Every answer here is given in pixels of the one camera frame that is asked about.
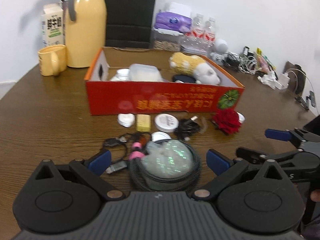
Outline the person right hand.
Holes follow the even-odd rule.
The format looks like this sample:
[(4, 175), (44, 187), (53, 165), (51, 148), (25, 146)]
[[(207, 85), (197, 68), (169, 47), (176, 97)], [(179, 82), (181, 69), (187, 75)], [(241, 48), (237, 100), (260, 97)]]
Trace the person right hand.
[(320, 190), (312, 191), (310, 194), (310, 199), (314, 202), (320, 202)]

